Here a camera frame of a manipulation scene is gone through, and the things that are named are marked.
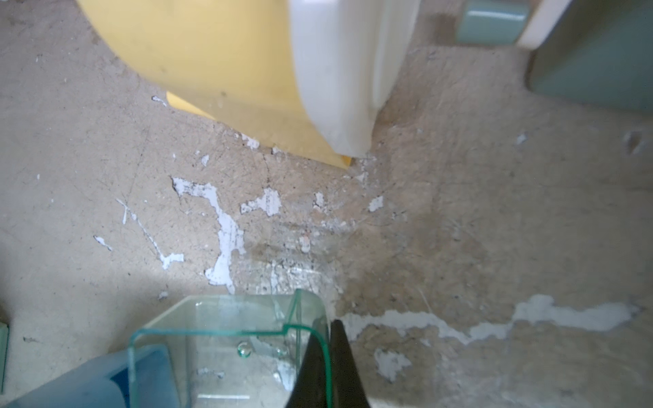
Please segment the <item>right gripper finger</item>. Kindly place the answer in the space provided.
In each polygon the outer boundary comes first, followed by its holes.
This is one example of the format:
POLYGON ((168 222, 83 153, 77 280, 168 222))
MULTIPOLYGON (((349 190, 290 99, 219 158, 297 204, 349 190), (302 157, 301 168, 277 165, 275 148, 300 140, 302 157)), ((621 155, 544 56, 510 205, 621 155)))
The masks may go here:
POLYGON ((366 407, 367 399, 345 326, 315 320, 287 407, 366 407))

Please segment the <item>clear green tray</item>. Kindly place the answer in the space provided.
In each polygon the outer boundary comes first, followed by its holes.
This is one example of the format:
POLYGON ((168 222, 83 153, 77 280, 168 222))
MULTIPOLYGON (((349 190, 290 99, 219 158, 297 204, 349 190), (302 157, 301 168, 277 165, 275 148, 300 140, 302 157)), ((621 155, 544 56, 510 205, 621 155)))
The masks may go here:
POLYGON ((179 407, 287 407, 322 300, 297 290, 282 295, 186 297, 129 339, 134 351, 168 349, 179 407))

